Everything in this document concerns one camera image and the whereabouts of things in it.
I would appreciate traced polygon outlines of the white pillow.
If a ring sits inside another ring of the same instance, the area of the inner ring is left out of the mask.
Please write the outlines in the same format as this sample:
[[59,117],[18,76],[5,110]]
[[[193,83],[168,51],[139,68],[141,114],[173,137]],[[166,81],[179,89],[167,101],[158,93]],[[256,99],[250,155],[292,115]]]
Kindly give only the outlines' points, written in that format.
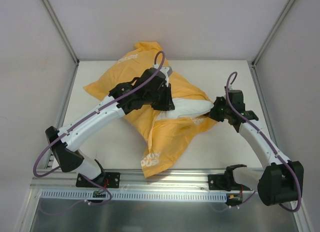
[[161,111],[156,117],[156,121],[160,120],[176,120],[181,118],[194,119],[207,114],[214,104],[209,100],[173,98],[174,110]]

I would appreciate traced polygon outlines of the orange Mickey Mouse pillowcase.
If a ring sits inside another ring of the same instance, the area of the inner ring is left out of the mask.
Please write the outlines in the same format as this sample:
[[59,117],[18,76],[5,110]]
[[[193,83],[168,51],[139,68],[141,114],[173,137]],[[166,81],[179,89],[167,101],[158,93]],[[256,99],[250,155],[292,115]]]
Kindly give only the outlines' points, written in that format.
[[[84,90],[98,100],[104,99],[117,84],[140,77],[152,66],[157,52],[161,50],[156,41],[135,43],[134,50],[120,58],[97,81],[86,85]],[[169,83],[172,99],[211,101],[205,92],[175,71],[169,76]],[[124,116],[124,119],[134,126],[147,142],[147,148],[140,161],[146,178],[171,168],[185,152],[194,136],[208,131],[216,124],[214,120],[206,117],[206,114],[196,118],[156,121],[160,112],[149,105],[144,105],[141,109]]]

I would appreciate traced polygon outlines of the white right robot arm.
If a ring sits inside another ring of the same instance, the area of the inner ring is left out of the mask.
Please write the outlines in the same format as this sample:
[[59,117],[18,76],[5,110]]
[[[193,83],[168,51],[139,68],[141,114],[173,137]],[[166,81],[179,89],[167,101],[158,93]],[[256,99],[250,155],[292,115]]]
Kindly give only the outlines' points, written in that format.
[[241,90],[230,90],[217,97],[208,117],[216,122],[228,121],[250,145],[259,159],[263,173],[255,174],[244,164],[226,167],[222,175],[208,176],[210,187],[232,191],[245,183],[257,191],[266,206],[296,201],[294,211],[302,202],[304,167],[292,161],[263,133],[259,118],[252,110],[246,110]]

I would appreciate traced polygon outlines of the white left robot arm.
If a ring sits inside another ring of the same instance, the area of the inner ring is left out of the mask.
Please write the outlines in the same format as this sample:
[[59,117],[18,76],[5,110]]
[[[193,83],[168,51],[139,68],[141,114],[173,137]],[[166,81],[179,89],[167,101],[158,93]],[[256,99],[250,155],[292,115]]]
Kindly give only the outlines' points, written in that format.
[[117,84],[91,111],[61,128],[49,127],[45,134],[51,151],[64,173],[77,172],[93,187],[105,186],[107,174],[96,159],[80,152],[81,145],[113,120],[124,117],[144,105],[157,111],[173,111],[169,66],[146,69],[140,77]]

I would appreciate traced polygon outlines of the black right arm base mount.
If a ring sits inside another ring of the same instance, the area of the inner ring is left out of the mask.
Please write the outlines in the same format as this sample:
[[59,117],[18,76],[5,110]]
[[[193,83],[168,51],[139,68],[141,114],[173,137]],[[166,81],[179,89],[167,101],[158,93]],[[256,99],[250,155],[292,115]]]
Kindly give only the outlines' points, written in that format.
[[222,190],[222,191],[240,191],[241,185],[236,183],[232,175],[225,174],[209,174],[208,188],[212,190]]

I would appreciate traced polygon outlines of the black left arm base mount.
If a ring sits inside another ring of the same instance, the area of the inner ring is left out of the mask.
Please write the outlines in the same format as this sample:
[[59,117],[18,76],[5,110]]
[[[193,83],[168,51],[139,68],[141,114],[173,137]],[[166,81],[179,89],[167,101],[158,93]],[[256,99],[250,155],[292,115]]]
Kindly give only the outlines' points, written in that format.
[[118,189],[120,186],[120,176],[119,172],[103,172],[102,175],[92,180],[92,184],[82,174],[78,174],[75,186],[77,188],[99,188],[101,186],[107,189]]

